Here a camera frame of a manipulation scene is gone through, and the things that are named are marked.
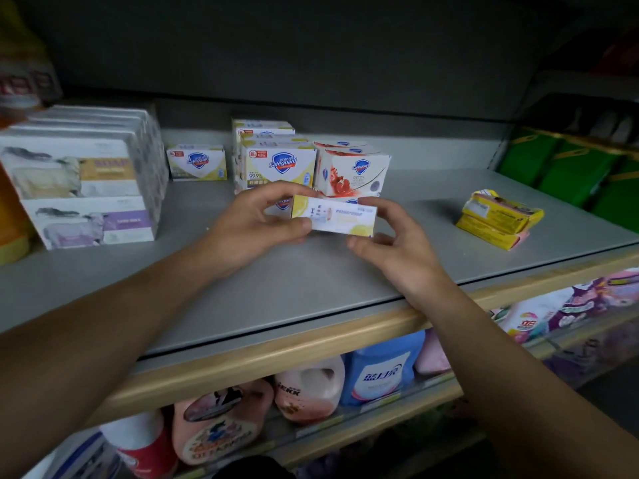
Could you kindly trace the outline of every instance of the white bottle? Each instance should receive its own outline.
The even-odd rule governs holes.
[[[572,288],[566,287],[513,304],[499,327],[523,344],[533,328],[552,318],[571,296]]]
[[[345,375],[341,356],[278,373],[276,405],[297,423],[324,419],[337,408]]]
[[[170,479],[178,467],[164,417],[159,410],[105,423],[100,431],[126,467],[140,479]]]

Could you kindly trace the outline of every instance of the shelf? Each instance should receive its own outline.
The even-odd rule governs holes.
[[[639,101],[639,77],[594,74],[569,70],[545,70],[532,80],[522,109],[549,94],[581,94]]]
[[[617,311],[610,316],[585,321],[575,328],[556,331],[548,338],[538,338],[526,344],[525,347],[536,358],[544,360],[560,349],[575,346],[589,337],[611,330],[619,324],[637,317],[639,317],[639,309],[637,307]],[[300,434],[300,429],[297,429],[296,435],[301,438],[292,438],[289,443],[282,446],[276,445],[278,432],[271,431],[270,435],[263,437],[262,442],[253,445],[249,449],[232,457],[222,459],[215,464],[210,464],[207,467],[192,469],[184,475],[179,475],[177,479],[196,479],[218,470],[233,460],[257,453],[269,455],[284,467],[290,469],[302,462],[321,457],[329,451],[356,442],[424,411],[450,402],[462,394],[461,387],[452,372],[425,381],[419,381],[418,379],[413,386],[397,394],[396,399],[393,399],[393,395],[391,395],[387,397],[388,403],[384,403],[376,409],[362,411],[351,407],[349,409],[350,415],[348,415],[348,412],[339,409],[335,413],[339,416],[333,416],[327,419],[325,423],[315,425],[315,433]],[[475,429],[469,430],[469,433],[463,437],[452,437],[448,443],[440,444],[440,447],[436,450],[426,451],[425,455],[417,458],[415,460],[416,464],[412,464],[412,466],[418,467],[419,465],[422,467],[421,470],[424,470],[426,467],[450,457],[457,451],[473,445],[473,443],[482,438],[482,432]]]
[[[474,190],[546,211],[510,252],[457,229]],[[385,196],[427,230],[451,277],[485,309],[639,265],[639,235],[489,170],[390,172]],[[232,200],[228,182],[169,185],[155,242],[39,252],[0,268],[0,331],[135,273],[202,235]],[[378,231],[389,231],[378,221]],[[278,278],[273,274],[278,269]],[[205,291],[89,424],[164,406],[427,327],[344,236],[282,246]]]

